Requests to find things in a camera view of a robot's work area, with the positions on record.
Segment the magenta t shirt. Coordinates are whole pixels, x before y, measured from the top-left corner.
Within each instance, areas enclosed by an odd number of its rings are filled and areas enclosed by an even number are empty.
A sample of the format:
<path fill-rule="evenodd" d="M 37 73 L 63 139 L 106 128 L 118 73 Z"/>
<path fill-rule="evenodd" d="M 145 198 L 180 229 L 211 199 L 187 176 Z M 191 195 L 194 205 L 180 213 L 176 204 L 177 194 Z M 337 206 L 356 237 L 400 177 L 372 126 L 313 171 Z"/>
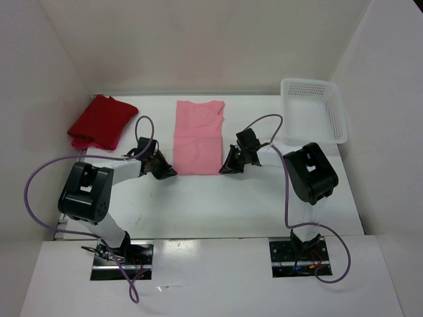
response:
<path fill-rule="evenodd" d="M 106 143 L 106 144 L 102 145 L 98 141 L 95 141 L 95 140 L 88 140 L 88 139 L 83 139 L 83 138 L 73 138 L 72 141 L 71 141 L 71 145 L 73 147 L 75 147 L 76 149 L 80 150 L 80 151 L 87 150 L 90 147 L 94 147 L 94 148 L 101 149 L 101 150 L 104 150 L 104 151 L 114 151 L 118 146 L 119 140 L 120 140 L 120 138 L 118 137 L 113 142 Z"/>

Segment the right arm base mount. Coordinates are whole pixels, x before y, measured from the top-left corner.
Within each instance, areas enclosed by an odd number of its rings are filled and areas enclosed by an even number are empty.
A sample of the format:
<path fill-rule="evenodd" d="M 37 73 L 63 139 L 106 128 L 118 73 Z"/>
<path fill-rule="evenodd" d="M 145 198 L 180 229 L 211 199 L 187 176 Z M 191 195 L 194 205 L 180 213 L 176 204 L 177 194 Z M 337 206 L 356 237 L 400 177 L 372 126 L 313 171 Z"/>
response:
<path fill-rule="evenodd" d="M 273 278 L 332 276 L 330 259 L 324 238 L 313 250 L 296 255 L 290 238 L 273 238 L 268 241 Z"/>

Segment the light pink t shirt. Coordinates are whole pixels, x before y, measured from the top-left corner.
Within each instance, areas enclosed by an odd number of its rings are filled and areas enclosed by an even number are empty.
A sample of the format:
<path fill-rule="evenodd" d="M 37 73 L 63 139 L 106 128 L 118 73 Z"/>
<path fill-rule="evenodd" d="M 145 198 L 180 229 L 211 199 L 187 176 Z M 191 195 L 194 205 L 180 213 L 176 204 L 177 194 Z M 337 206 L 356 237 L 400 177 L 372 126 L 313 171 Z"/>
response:
<path fill-rule="evenodd" d="M 225 103 L 176 102 L 173 166 L 181 176 L 218 175 L 222 166 Z"/>

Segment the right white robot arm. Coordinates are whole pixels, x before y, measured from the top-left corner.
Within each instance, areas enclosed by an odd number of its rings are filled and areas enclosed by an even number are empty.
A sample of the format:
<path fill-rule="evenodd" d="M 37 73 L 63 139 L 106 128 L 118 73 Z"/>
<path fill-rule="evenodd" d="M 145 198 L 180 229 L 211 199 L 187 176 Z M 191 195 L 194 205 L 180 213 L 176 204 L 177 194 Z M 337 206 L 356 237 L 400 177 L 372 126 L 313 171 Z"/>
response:
<path fill-rule="evenodd" d="M 245 165 L 282 167 L 286 177 L 284 221 L 290 230 L 290 252 L 298 260 L 307 258 L 318 246 L 321 237 L 319 225 L 329 196 L 338 185 L 338 176 L 317 143 L 283 154 L 271 142 L 261 143 L 248 128 L 236 134 L 237 144 L 220 168 L 220 174 L 240 174 Z M 302 221 L 288 223 L 289 190 L 301 200 Z"/>

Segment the dark red t shirt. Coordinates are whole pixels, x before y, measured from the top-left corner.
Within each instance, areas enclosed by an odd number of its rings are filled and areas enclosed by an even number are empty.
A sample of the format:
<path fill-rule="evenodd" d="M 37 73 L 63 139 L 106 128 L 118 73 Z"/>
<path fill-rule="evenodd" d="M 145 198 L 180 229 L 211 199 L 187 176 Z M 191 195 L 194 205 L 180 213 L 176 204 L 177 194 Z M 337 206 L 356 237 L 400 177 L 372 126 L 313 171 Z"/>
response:
<path fill-rule="evenodd" d="M 73 138 L 111 143 L 121 135 L 139 111 L 135 106 L 120 102 L 112 97 L 97 95 L 86 107 L 67 134 Z"/>

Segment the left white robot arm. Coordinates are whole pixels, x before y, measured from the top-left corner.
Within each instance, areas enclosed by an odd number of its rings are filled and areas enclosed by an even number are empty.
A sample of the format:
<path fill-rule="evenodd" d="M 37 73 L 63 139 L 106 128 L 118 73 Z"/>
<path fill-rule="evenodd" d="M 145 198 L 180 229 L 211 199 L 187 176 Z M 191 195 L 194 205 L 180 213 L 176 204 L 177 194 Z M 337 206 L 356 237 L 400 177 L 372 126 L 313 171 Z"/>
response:
<path fill-rule="evenodd" d="M 112 187 L 148 173 L 157 180 L 178 174 L 159 150 L 158 141 L 145 137 L 138 139 L 137 147 L 123 160 L 97 166 L 76 162 L 59 197 L 59 212 L 81 221 L 90 233 L 105 240 L 94 252 L 124 264 L 139 255 L 141 248 L 131 245 L 129 233 L 121 229 L 108 212 Z"/>

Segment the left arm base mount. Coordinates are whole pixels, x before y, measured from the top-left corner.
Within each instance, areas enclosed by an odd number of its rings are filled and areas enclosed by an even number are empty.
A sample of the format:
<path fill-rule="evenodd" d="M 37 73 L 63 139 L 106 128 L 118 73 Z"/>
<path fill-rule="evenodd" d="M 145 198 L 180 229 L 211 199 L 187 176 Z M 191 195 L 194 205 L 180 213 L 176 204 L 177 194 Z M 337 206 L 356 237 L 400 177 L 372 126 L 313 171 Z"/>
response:
<path fill-rule="evenodd" d="M 131 244 L 133 250 L 128 258 L 125 259 L 123 255 L 117 252 L 116 257 L 130 279 L 135 277 L 136 279 L 150 280 L 152 275 L 154 241 L 133 240 Z M 124 280 L 120 268 L 104 246 L 97 244 L 95 247 L 82 246 L 81 249 L 94 255 L 91 281 Z"/>

